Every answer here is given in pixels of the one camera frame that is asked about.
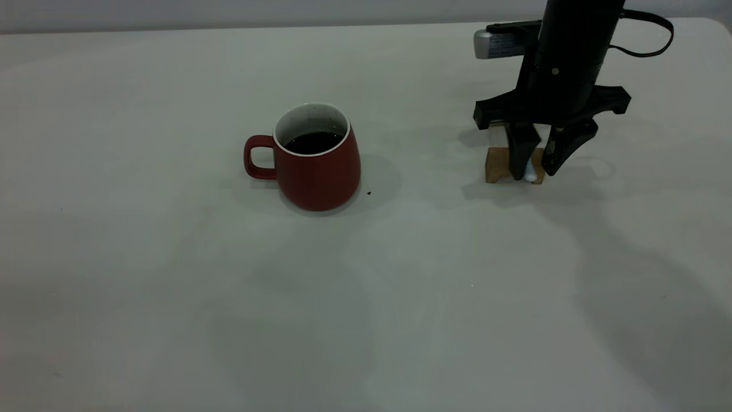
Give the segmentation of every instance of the black cable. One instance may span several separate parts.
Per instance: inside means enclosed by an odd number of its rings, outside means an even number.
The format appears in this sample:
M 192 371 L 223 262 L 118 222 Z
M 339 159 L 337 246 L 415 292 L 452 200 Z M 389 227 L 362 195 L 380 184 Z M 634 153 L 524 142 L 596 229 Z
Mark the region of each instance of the black cable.
M 620 18 L 629 18 L 631 20 L 640 20 L 640 21 L 647 21 L 649 23 L 656 23 L 657 25 L 663 27 L 664 29 L 667 29 L 671 32 L 671 38 L 668 39 L 668 43 L 666 43 L 665 46 L 661 50 L 653 51 L 651 53 L 636 53 L 634 51 L 630 51 L 626 48 L 622 48 L 617 45 L 610 45 L 610 48 L 616 48 L 620 51 L 622 51 L 625 54 L 629 54 L 630 56 L 634 57 L 653 57 L 658 56 L 659 54 L 666 51 L 668 46 L 671 45 L 671 42 L 673 42 L 673 23 L 670 21 L 664 19 L 663 17 L 647 12 L 638 12 L 635 10 L 623 10 L 622 13 L 620 13 Z

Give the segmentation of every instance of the wooden block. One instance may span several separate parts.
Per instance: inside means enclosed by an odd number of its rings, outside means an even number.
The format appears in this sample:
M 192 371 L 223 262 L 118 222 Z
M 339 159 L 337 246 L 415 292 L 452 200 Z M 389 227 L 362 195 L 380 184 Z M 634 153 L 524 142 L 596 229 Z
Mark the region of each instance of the wooden block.
M 535 185 L 540 185 L 544 182 L 544 175 L 546 172 L 542 167 L 542 156 L 544 155 L 544 149 L 537 148 L 531 154 L 531 164 L 534 165 L 534 169 L 537 172 L 537 181 Z M 513 180 L 511 176 L 511 169 L 509 168 L 509 152 L 508 147 L 490 147 L 488 148 L 488 156 L 485 157 L 485 182 L 486 183 L 498 183 L 499 180 L 509 178 Z

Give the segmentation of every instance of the red mug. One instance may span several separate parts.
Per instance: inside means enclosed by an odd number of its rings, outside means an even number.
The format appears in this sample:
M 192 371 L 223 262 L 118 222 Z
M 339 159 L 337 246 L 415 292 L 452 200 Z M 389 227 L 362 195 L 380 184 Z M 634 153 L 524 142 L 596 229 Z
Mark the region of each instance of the red mug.
M 287 150 L 292 139 L 308 133 L 344 136 L 338 145 L 314 155 Z M 271 147 L 274 168 L 252 163 L 254 147 Z M 252 136 L 244 145 L 244 168 L 255 179 L 276 180 L 295 205 L 307 210 L 328 210 L 346 203 L 361 180 L 361 158 L 351 121 L 326 103 L 307 103 L 285 113 L 272 136 Z

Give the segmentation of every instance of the dark liquid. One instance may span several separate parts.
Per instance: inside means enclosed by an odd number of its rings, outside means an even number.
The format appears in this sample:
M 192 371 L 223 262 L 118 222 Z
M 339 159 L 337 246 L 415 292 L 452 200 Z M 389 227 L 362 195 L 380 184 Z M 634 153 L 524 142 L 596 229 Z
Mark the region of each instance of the dark liquid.
M 297 136 L 295 139 L 290 140 L 285 148 L 300 155 L 317 155 L 336 147 L 341 140 L 343 140 L 343 136 L 338 136 L 335 133 L 313 132 Z

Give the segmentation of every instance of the white table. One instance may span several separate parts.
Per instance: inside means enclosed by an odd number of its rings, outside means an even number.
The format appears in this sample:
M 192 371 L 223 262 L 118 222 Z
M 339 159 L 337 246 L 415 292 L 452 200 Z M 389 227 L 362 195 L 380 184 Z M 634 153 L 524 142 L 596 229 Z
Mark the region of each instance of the white table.
M 479 24 L 0 37 L 0 410 L 732 408 L 732 40 L 675 23 L 541 186 L 483 183 Z M 309 100 L 362 151 L 333 213 L 242 165 Z

